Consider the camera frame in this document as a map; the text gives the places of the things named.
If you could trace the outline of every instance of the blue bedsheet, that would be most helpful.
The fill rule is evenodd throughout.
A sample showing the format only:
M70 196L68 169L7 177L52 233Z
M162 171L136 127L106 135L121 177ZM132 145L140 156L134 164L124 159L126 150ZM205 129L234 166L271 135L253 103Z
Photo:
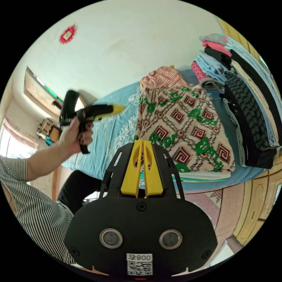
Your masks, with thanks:
M191 69L180 71L183 78L188 83L198 84L198 80ZM126 109L119 115L105 118L94 122L93 142L88 146L90 154L75 154L63 163L63 166L71 170L80 170L92 177L103 179L111 159L117 149L129 142L133 142L133 137L137 122L137 109L139 99L139 82L116 90L111 94L99 99L95 104L116 103L126 106ZM222 182L206 183L182 183L184 191L211 190L226 186L235 185L253 179L265 170L254 167L241 167L239 161L239 151L236 140L236 125L232 123L225 111L219 91L210 91L212 102L223 123L229 141L235 155L235 171L231 177Z

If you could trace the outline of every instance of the person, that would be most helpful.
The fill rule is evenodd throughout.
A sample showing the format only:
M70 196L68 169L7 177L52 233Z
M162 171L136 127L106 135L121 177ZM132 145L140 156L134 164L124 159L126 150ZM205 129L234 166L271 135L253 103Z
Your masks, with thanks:
M14 214L22 228L46 253L76 267L80 266L64 244L65 234L73 215L82 207L83 199L99 191L102 181L74 171L56 202L27 182L48 175L70 156L80 153L80 145L92 142L92 127L93 122L89 122L87 130L78 134L79 120L74 118L63 130L58 142L30 158L0 156L0 182L6 197L11 198ZM104 274L94 268L92 272Z

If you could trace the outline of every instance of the yellow bracket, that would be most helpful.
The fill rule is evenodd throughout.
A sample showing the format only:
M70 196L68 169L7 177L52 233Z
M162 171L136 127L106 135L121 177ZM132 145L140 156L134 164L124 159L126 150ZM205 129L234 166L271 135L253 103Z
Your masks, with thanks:
M144 151L143 158L146 198L149 196L161 195L163 193L163 187L153 147L150 141L145 140L135 140L134 142L125 177L121 186L121 192L124 195L135 196L136 198L138 197L142 151Z
M140 182L142 147L143 147L143 140L134 141L134 146L131 152L131 156L121 186L122 194L135 196L136 198L138 197L138 189Z
M143 140L144 150L144 176L145 176L145 194L149 196L161 195L163 192L162 182L157 167L152 143Z

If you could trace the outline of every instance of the yellow tip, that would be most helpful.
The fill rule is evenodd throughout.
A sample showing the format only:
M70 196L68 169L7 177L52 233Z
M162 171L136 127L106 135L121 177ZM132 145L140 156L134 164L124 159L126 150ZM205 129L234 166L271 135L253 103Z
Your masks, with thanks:
M123 105L113 104L112 115L117 115L117 114L121 113L124 109L125 109L125 106L123 106Z

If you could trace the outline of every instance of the red wall decoration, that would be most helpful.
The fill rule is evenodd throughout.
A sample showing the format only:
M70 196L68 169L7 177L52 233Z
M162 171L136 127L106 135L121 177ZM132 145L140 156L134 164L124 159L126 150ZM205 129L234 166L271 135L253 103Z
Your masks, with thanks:
M59 41L61 44L66 44L72 41L77 31L77 26L74 24L69 26L65 31L61 34Z

